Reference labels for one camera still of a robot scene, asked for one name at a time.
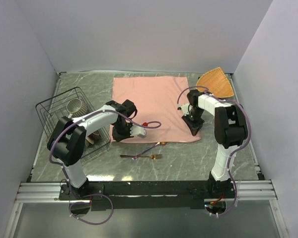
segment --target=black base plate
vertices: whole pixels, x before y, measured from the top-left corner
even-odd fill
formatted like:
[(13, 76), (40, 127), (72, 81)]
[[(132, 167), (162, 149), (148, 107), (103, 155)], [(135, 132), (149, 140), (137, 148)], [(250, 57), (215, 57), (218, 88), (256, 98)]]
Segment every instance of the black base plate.
[[(89, 182), (90, 194), (101, 193), (110, 197), (115, 209), (190, 207), (204, 209), (204, 199), (212, 197), (207, 192), (207, 181), (100, 181)], [(225, 191), (225, 198), (234, 198), (234, 191)], [(78, 200), (62, 185), (60, 200)], [(110, 209), (106, 198), (94, 196), (92, 211)]]

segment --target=gold fork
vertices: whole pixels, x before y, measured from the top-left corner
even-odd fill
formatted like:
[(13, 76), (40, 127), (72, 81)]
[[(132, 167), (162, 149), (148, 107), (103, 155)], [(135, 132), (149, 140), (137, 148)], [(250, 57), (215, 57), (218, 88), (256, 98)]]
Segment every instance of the gold fork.
[[(121, 158), (133, 158), (135, 155), (120, 155)], [(158, 160), (162, 158), (162, 155), (139, 155), (138, 157), (147, 157), (147, 158), (152, 158), (153, 160)]]

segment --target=marble table surface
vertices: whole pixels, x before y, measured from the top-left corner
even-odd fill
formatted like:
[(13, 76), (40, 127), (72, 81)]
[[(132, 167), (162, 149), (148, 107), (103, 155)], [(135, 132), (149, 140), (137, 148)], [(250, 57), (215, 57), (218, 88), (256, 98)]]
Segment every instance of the marble table surface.
[[(114, 77), (139, 76), (186, 76), (189, 86), (194, 86), (200, 73), (64, 73), (57, 84), (57, 94), (80, 87), (95, 109), (111, 100)], [(91, 181), (102, 180), (207, 180), (214, 165), (217, 142), (214, 138), (214, 119), (204, 112), (205, 123), (200, 131), (201, 140), (192, 143), (168, 143), (157, 146), (150, 154), (162, 154), (160, 160), (139, 158), (132, 161), (120, 158), (121, 154), (137, 154), (153, 144), (111, 143), (109, 151), (84, 162), (83, 169)], [(49, 151), (46, 149), (46, 136), (43, 136), (35, 162), (31, 181), (61, 181), (64, 175), (61, 168), (49, 163)], [(238, 152), (232, 169), (237, 180), (258, 179), (254, 160), (247, 146)]]

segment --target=cable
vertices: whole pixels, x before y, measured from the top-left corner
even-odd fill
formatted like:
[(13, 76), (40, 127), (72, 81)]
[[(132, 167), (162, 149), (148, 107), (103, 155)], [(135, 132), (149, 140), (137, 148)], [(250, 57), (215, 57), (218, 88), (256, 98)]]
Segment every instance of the cable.
[[(55, 139), (55, 141), (53, 142), (52, 147), (51, 147), (51, 150), (50, 150), (50, 154), (49, 154), (49, 161), (50, 161), (50, 163), (52, 163), (52, 164), (60, 165), (60, 166), (61, 166), (62, 171), (63, 171), (63, 173), (64, 173), (64, 175), (65, 175), (67, 181), (69, 182), (69, 188), (70, 188), (70, 191), (71, 191), (71, 193), (73, 194), (73, 196), (76, 197), (76, 198), (80, 198), (80, 197), (76, 196), (76, 194), (73, 192), (73, 188), (72, 188), (72, 185), (71, 185), (69, 176), (68, 176), (68, 174), (66, 173), (66, 170), (65, 170), (65, 168), (64, 168), (64, 165), (63, 165), (62, 163), (60, 163), (60, 162), (56, 162), (56, 161), (53, 161), (53, 160), (52, 160), (53, 152), (54, 152), (54, 150), (55, 150), (55, 146), (56, 146), (56, 144), (59, 142), (59, 140), (62, 138), (62, 136), (65, 135), (65, 133), (66, 133), (67, 131), (69, 131), (72, 127), (78, 125), (79, 123), (83, 122), (84, 120), (87, 120), (87, 119), (89, 119), (89, 118), (91, 118), (91, 117), (93, 117), (93, 116), (95, 116), (95, 115), (97, 115), (97, 114), (104, 113), (104, 112), (116, 113), (116, 114), (122, 116), (124, 119), (128, 120), (129, 122), (131, 122), (131, 123), (133, 123), (133, 124), (135, 124), (135, 125), (137, 125), (137, 126), (143, 127), (143, 128), (156, 129), (156, 128), (159, 128), (159, 127), (161, 126), (161, 122), (159, 122), (159, 121), (150, 121), (150, 122), (147, 122), (147, 124), (157, 123), (157, 124), (158, 124), (157, 126), (145, 126), (145, 125), (141, 125), (141, 124), (138, 124), (138, 123), (132, 121), (130, 118), (126, 117), (126, 116), (123, 115), (122, 113), (117, 112), (117, 111), (115, 111), (115, 110), (99, 110), (99, 111), (96, 111), (96, 112), (92, 112), (91, 114), (85, 116), (83, 119), (80, 119), (80, 120), (74, 122), (73, 124), (71, 124), (70, 126), (66, 127), (66, 128), (61, 132), (61, 134)], [(74, 206), (74, 204), (86, 204), (85, 202), (75, 202), (75, 203), (73, 203), (73, 204), (69, 207), (69, 211), (70, 211), (71, 216), (73, 216), (74, 218), (76, 218), (76, 219), (78, 219), (78, 220), (80, 220), (80, 221), (82, 221), (82, 222), (84, 222), (84, 223), (87, 223), (87, 224), (90, 224), (90, 225), (101, 225), (101, 224), (104, 224), (105, 222), (107, 222), (107, 221), (111, 218), (111, 216), (113, 215), (113, 212), (114, 212), (114, 204), (113, 204), (112, 200), (111, 200), (108, 196), (106, 196), (106, 195), (104, 195), (104, 194), (91, 194), (91, 195), (83, 196), (82, 198), (93, 197), (93, 196), (102, 196), (102, 197), (105, 197), (105, 198), (108, 199), (109, 202), (110, 202), (110, 205), (111, 205), (111, 212), (110, 212), (109, 216), (107, 217), (107, 219), (104, 220), (103, 222), (99, 222), (99, 223), (88, 222), (88, 221), (86, 221), (86, 220), (84, 220), (84, 219), (82, 219), (82, 218), (79, 218), (79, 217), (75, 216), (75, 215), (71, 212), (71, 207)]]
[(135, 112), (134, 112), (134, 116), (130, 119), (134, 119), (137, 116), (137, 113), (138, 113), (138, 110), (136, 109)]
[(66, 182), (66, 184), (69, 185), (68, 182), (67, 182), (67, 180), (66, 180), (66, 178), (64, 178), (64, 179), (62, 179), (62, 180), (60, 181), (60, 188), (62, 188), (62, 181)]
[(210, 202), (212, 206), (214, 206), (217, 202), (221, 201), (224, 198), (224, 193), (220, 196), (220, 198), (216, 201)]
[(224, 211), (223, 213), (219, 214), (219, 216), (222, 216), (222, 215), (226, 214), (227, 212), (229, 212), (229, 211), (233, 208), (233, 206), (235, 205), (236, 200), (237, 200), (237, 186), (236, 186), (236, 182), (235, 182), (235, 180), (234, 180), (234, 178), (233, 178), (233, 176), (232, 176), (232, 173), (231, 173), (231, 171), (230, 171), (230, 167), (229, 167), (229, 165), (230, 165), (230, 161), (231, 161), (233, 155), (234, 155), (237, 151), (240, 151), (240, 150), (244, 149), (244, 148), (248, 145), (248, 143), (249, 143), (249, 141), (250, 141), (250, 138), (251, 138), (251, 136), (252, 136), (252, 127), (251, 127), (251, 125), (250, 125), (249, 117), (248, 117), (246, 111), (244, 110), (244, 108), (242, 107), (242, 105), (241, 105), (240, 103), (238, 103), (238, 102), (235, 101), (235, 100), (221, 100), (221, 99), (217, 98), (216, 96), (214, 96), (213, 94), (208, 93), (208, 90), (209, 90), (209, 89), (208, 89), (207, 87), (204, 87), (204, 86), (193, 86), (193, 87), (188, 87), (188, 88), (184, 89), (184, 90), (180, 93), (180, 95), (179, 95), (179, 97), (178, 97), (177, 104), (179, 104), (179, 100), (180, 100), (181, 95), (182, 95), (186, 90), (188, 90), (188, 89), (190, 89), (190, 88), (204, 88), (204, 89), (205, 89), (204, 93), (205, 93), (206, 95), (208, 95), (208, 96), (210, 96), (210, 97), (212, 97), (212, 98), (218, 100), (219, 102), (221, 102), (221, 103), (233, 103), (233, 104), (237, 105), (238, 108), (242, 111), (242, 113), (243, 113), (243, 115), (244, 115), (244, 117), (245, 117), (245, 119), (246, 119), (246, 124), (247, 124), (247, 128), (248, 128), (248, 137), (247, 137), (247, 140), (246, 140), (246, 142), (245, 142), (243, 145), (241, 145), (241, 146), (238, 147), (236, 150), (234, 150), (232, 153), (230, 153), (230, 155), (228, 156), (228, 160), (227, 160), (226, 168), (227, 168), (228, 175), (229, 175), (230, 179), (231, 179), (232, 182), (233, 182), (233, 187), (234, 187), (234, 191), (235, 191), (235, 196), (234, 196), (234, 200), (233, 200), (232, 205), (231, 205), (228, 209), (226, 209), (226, 211)]

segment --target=fork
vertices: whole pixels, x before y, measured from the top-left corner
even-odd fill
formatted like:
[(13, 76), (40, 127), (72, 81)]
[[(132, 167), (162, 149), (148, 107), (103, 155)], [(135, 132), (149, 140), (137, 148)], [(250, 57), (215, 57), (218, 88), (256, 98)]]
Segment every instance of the fork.
[[(120, 155), (121, 158), (133, 158), (134, 155)], [(158, 160), (162, 158), (162, 155), (139, 155), (137, 157), (147, 157), (147, 158), (152, 158), (153, 160)]]
[(165, 145), (165, 144), (167, 144), (167, 143), (168, 143), (168, 142), (158, 142), (157, 144), (153, 145), (153, 146), (150, 147), (149, 149), (147, 149), (147, 150), (141, 152), (140, 154), (135, 155), (134, 157), (132, 157), (132, 160), (135, 160), (137, 157), (139, 157), (140, 155), (143, 155), (145, 152), (151, 150), (152, 148), (156, 147), (157, 145)]

